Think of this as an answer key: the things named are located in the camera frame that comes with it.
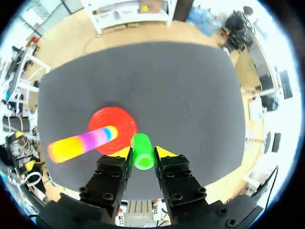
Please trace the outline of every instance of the white shelf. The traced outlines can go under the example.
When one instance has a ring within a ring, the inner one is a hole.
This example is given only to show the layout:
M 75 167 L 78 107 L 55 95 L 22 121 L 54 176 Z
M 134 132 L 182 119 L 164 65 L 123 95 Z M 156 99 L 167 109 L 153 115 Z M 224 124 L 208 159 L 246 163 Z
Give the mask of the white shelf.
M 140 21 L 168 21 L 169 16 L 165 12 L 160 13 L 138 13 L 128 18 L 120 18 L 116 15 L 115 20 L 98 22 L 101 29 L 108 28 L 115 25 L 127 24 Z
M 111 26 L 132 23 L 132 22 L 140 22 L 140 21 L 166 21 L 167 25 L 171 25 L 177 4 L 177 0 L 162 0 L 168 3 L 167 4 L 168 9 L 166 10 L 168 14 L 165 13 L 164 10 L 161 10 L 159 13 L 137 13 L 128 18 L 126 17 L 120 18 L 118 15 L 115 15 L 112 16 L 112 20 L 110 21 L 107 20 L 106 17 L 102 19 L 101 16 L 99 15 L 93 15 L 93 11 L 103 7 L 109 8 L 109 10 L 116 11 L 116 4 L 131 2 L 136 0 L 80 0 L 80 1 L 83 4 L 98 34 L 102 34 L 102 29 Z
M 99 8 L 114 5 L 117 3 L 128 2 L 128 1 L 137 1 L 137 0 L 87 0 L 90 4 L 91 10 L 97 10 Z

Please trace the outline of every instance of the green cylinder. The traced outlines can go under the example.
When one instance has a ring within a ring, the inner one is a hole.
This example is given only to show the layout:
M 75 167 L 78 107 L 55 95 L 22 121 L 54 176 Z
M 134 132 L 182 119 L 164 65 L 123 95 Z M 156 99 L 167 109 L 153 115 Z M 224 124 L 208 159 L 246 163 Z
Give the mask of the green cylinder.
M 136 134 L 131 140 L 132 159 L 140 170 L 147 170 L 154 165 L 153 146 L 146 134 Z

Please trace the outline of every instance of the gray mat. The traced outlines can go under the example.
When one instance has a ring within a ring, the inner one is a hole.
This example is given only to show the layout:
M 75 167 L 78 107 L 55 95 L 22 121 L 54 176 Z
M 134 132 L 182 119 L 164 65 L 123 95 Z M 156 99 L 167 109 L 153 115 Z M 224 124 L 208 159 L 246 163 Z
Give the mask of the gray mat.
M 48 144 L 88 130 L 95 111 L 119 106 L 153 146 L 184 154 L 202 186 L 241 165 L 244 110 L 228 55 L 216 48 L 152 42 L 86 55 L 45 75 L 39 92 L 39 132 Z M 101 154 L 92 150 L 63 164 L 46 165 L 54 181 L 84 186 Z M 161 198 L 154 170 L 133 167 L 124 199 Z

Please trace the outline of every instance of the water bottle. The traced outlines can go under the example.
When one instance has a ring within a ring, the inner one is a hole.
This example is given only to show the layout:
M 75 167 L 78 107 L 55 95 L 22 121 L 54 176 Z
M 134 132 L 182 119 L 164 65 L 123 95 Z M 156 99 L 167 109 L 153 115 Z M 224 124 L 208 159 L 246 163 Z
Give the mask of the water bottle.
M 206 21 L 211 17 L 213 17 L 213 15 L 211 14 L 211 8 L 203 10 L 200 25 L 206 23 Z
M 202 14 L 201 5 L 199 5 L 198 7 L 196 6 L 192 7 L 186 21 L 193 25 L 199 25 L 201 23 L 201 18 L 200 18 L 201 14 Z
M 221 27 L 221 22 L 218 20 L 218 17 L 210 17 L 207 18 L 205 23 L 202 23 L 200 25 L 200 30 L 203 34 L 205 34 L 208 37 L 212 37 L 212 35 L 219 30 Z

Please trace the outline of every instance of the red disc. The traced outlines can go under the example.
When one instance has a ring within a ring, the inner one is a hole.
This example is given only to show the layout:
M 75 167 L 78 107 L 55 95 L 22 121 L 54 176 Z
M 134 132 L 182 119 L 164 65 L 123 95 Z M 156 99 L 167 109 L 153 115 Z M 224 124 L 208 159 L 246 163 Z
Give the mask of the red disc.
M 110 155 L 130 146 L 130 140 L 137 133 L 134 119 L 123 109 L 105 107 L 94 113 L 89 122 L 89 131 L 113 125 L 118 130 L 118 137 L 98 148 L 100 153 Z

